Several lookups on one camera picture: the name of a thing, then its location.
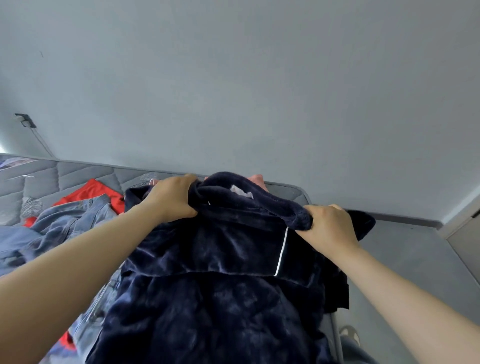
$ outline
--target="hand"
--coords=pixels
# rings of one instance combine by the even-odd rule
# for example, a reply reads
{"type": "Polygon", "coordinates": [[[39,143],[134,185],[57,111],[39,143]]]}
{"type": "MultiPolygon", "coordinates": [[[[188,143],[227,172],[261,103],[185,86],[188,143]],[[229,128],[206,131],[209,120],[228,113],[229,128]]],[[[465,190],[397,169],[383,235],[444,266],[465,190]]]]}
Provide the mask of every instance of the hand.
{"type": "Polygon", "coordinates": [[[188,204],[188,189],[196,180],[193,174],[186,174],[154,181],[154,187],[138,206],[155,219],[155,225],[193,218],[197,212],[188,204]]]}
{"type": "Polygon", "coordinates": [[[335,263],[341,255],[360,248],[350,215],[338,205],[304,206],[313,217],[312,228],[297,231],[316,251],[335,263]]]}

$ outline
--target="pant leg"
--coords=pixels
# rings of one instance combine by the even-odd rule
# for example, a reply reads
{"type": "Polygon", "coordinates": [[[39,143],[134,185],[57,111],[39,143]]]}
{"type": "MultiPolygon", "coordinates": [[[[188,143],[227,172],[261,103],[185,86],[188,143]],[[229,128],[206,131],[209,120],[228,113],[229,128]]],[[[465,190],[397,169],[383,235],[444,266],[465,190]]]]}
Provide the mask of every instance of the pant leg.
{"type": "Polygon", "coordinates": [[[345,364],[378,364],[378,361],[367,354],[355,340],[345,335],[340,335],[342,343],[343,361],[345,364]]]}

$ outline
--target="white piping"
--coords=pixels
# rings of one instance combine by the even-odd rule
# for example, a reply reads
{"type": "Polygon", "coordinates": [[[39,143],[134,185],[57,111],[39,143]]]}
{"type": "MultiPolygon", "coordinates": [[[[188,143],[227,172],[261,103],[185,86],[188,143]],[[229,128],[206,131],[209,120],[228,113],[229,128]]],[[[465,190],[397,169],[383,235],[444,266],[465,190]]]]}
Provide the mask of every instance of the white piping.
{"type": "Polygon", "coordinates": [[[280,263],[282,262],[283,250],[285,249],[285,243],[287,242],[287,233],[288,233],[288,228],[285,230],[285,237],[283,238],[282,250],[280,250],[280,257],[278,258],[278,264],[276,265],[276,272],[273,275],[274,277],[276,277],[276,275],[278,274],[278,271],[280,270],[280,263]]]}

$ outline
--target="right arm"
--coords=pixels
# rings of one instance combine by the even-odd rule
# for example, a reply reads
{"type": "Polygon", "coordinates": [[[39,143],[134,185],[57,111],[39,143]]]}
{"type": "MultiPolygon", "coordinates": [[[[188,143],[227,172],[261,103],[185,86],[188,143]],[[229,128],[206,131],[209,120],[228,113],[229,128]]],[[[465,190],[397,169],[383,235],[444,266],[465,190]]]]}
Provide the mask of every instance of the right arm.
{"type": "Polygon", "coordinates": [[[363,250],[345,210],[306,208],[312,228],[297,233],[346,273],[419,363],[480,361],[479,326],[363,250]]]}

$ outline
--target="mattress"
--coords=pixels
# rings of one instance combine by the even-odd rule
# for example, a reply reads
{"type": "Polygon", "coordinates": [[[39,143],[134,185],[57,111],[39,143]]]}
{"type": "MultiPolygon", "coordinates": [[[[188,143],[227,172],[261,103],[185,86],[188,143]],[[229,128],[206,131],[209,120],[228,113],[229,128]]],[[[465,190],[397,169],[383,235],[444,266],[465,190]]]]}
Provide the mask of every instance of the mattress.
{"type": "MultiPolygon", "coordinates": [[[[22,225],[25,218],[38,216],[91,178],[117,192],[125,193],[127,188],[148,184],[152,178],[162,180],[180,175],[183,173],[44,159],[30,161],[0,170],[0,226],[22,225]]],[[[273,182],[265,184],[268,191],[278,197],[300,205],[310,203],[306,192],[299,187],[273,182]]],[[[324,315],[322,331],[329,338],[332,354],[342,362],[334,314],[324,315]]]]}

